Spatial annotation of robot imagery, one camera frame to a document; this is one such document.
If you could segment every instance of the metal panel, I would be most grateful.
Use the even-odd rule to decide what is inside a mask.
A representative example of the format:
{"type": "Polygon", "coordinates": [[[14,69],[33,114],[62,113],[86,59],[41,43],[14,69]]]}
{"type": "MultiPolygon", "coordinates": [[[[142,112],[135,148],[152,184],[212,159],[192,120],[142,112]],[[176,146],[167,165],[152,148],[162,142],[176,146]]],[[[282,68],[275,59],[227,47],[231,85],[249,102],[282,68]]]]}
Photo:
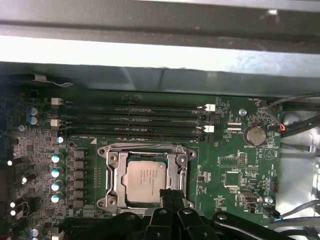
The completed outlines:
{"type": "Polygon", "coordinates": [[[318,0],[140,0],[140,1],[159,1],[176,2],[189,4],[223,5],[246,8],[264,9],[284,9],[296,11],[319,12],[320,2],[318,0]]]}

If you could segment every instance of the cable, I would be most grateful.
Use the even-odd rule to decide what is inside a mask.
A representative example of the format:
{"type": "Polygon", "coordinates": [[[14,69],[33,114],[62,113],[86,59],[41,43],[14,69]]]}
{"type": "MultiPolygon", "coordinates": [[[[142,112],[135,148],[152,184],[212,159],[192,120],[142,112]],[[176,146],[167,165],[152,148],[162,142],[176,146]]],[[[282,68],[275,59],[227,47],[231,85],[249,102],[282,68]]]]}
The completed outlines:
{"type": "Polygon", "coordinates": [[[300,212],[302,210],[314,207],[314,206],[319,205],[319,204],[320,204],[320,200],[312,200],[312,201],[306,202],[306,203],[304,203],[304,204],[302,204],[300,206],[297,206],[293,210],[288,211],[287,213],[281,214],[280,218],[283,219],[285,217],[288,217],[290,215],[296,214],[296,213],[298,213],[298,212],[300,212]]]}
{"type": "Polygon", "coordinates": [[[313,97],[320,97],[320,93],[309,93],[309,94],[302,94],[302,95],[297,95],[297,96],[289,96],[289,97],[284,97],[281,98],[277,101],[274,101],[273,103],[271,103],[269,105],[269,107],[267,108],[267,112],[270,115],[270,117],[275,121],[276,124],[279,125],[281,131],[285,131],[286,130],[286,126],[284,126],[280,120],[277,118],[277,116],[275,116],[274,114],[274,107],[278,104],[282,104],[285,102],[289,102],[289,101],[294,101],[294,100],[299,100],[299,99],[306,99],[306,98],[313,98],[313,97]]]}
{"type": "Polygon", "coordinates": [[[315,124],[315,123],[320,123],[320,115],[311,117],[309,119],[306,119],[306,120],[303,120],[303,121],[300,121],[297,123],[290,124],[290,125],[286,126],[286,128],[289,129],[289,131],[291,131],[291,130],[306,127],[310,124],[315,124]]]}
{"type": "Polygon", "coordinates": [[[310,124],[308,126],[300,127],[298,129],[295,129],[295,130],[289,130],[289,131],[283,132],[281,134],[281,138],[284,139],[284,138],[287,138],[287,137],[291,137],[293,135],[297,135],[297,134],[309,131],[310,129],[314,129],[314,128],[318,127],[318,126],[320,126],[320,122],[318,122],[316,124],[310,124]]]}
{"type": "Polygon", "coordinates": [[[305,216],[297,218],[289,218],[278,220],[269,224],[268,228],[271,230],[284,227],[303,227],[303,226],[320,226],[320,217],[318,216],[305,216]]]}
{"type": "Polygon", "coordinates": [[[280,148],[288,149],[288,150],[297,150],[301,152],[310,152],[310,147],[304,146],[304,145],[293,145],[293,144],[281,143],[280,148]]]}
{"type": "Polygon", "coordinates": [[[304,236],[307,237],[307,233],[305,230],[301,230],[301,229],[289,229],[289,230],[285,230],[285,231],[281,231],[281,234],[284,234],[288,237],[290,236],[304,236]]]}
{"type": "Polygon", "coordinates": [[[50,84],[54,84],[54,85],[62,87],[62,88],[71,87],[73,85],[73,83],[71,83],[71,82],[64,82],[62,84],[59,84],[54,81],[48,81],[48,80],[42,80],[42,79],[34,79],[33,81],[41,82],[41,83],[50,83],[50,84]]]}

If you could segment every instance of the integrated circuit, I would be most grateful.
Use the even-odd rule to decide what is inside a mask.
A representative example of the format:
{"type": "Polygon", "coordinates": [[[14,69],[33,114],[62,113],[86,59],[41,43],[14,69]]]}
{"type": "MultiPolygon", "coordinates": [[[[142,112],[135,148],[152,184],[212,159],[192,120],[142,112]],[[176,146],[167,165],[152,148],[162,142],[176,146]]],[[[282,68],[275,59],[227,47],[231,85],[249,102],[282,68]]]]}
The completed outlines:
{"type": "Polygon", "coordinates": [[[166,188],[166,164],[161,161],[130,161],[126,195],[129,202],[158,203],[166,188]]]}
{"type": "Polygon", "coordinates": [[[224,174],[224,186],[229,187],[238,187],[240,181],[240,173],[235,171],[226,171],[224,174]]]}

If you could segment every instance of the gray cable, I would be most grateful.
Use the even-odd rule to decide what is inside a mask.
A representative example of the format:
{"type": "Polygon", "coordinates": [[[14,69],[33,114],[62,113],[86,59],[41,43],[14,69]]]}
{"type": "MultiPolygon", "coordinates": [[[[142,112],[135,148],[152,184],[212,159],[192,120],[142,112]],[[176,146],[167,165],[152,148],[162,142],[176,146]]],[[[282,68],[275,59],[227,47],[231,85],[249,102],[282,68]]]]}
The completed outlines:
{"type": "Polygon", "coordinates": [[[288,217],[288,216],[290,216],[292,214],[296,214],[296,213],[298,213],[298,212],[300,212],[302,210],[314,207],[314,206],[319,205],[319,204],[320,204],[320,200],[312,200],[312,201],[306,202],[306,203],[304,203],[304,204],[302,204],[300,206],[297,206],[295,209],[280,215],[280,218],[283,219],[283,218],[288,217]]]}
{"type": "Polygon", "coordinates": [[[320,226],[320,217],[306,216],[279,220],[271,223],[268,228],[271,230],[284,227],[320,226]]]}

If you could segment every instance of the chip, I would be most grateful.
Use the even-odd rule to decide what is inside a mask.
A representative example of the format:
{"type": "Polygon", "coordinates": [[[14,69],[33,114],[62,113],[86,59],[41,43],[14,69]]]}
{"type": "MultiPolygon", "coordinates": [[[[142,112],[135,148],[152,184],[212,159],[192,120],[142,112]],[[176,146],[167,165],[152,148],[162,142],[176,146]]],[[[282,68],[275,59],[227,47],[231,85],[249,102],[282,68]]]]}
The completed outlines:
{"type": "Polygon", "coordinates": [[[85,205],[85,202],[83,200],[75,200],[73,202],[73,207],[75,207],[76,209],[82,209],[85,205]]]}
{"type": "Polygon", "coordinates": [[[34,188],[34,187],[30,187],[29,189],[28,189],[28,194],[29,195],[34,195],[36,193],[36,189],[34,188]]]}
{"type": "Polygon", "coordinates": [[[84,197],[84,192],[80,191],[80,190],[76,190],[76,191],[74,191],[73,196],[76,199],[82,199],[84,197]]]}
{"type": "Polygon", "coordinates": [[[74,161],[73,166],[74,166],[75,169],[83,169],[85,167],[85,161],[76,160],[76,161],[74,161]]]}
{"type": "Polygon", "coordinates": [[[26,151],[27,152],[33,152],[34,151],[34,146],[33,145],[27,145],[26,146],[26,151]]]}
{"type": "Polygon", "coordinates": [[[85,187],[85,182],[83,180],[74,181],[75,189],[83,189],[85,187]]]}
{"type": "Polygon", "coordinates": [[[41,166],[41,172],[46,172],[46,173],[48,173],[49,170],[50,170],[49,165],[42,165],[42,166],[41,166]]]}
{"type": "Polygon", "coordinates": [[[76,159],[83,159],[85,158],[85,150],[75,150],[74,151],[74,157],[76,159]]]}
{"type": "Polygon", "coordinates": [[[226,171],[224,175],[225,187],[238,187],[240,180],[240,173],[236,171],[226,171]]]}
{"type": "Polygon", "coordinates": [[[51,216],[55,214],[55,209],[54,208],[46,208],[45,209],[45,215],[51,216]]]}
{"type": "Polygon", "coordinates": [[[129,202],[159,203],[166,188],[166,164],[161,161],[130,161],[124,177],[129,202]]]}

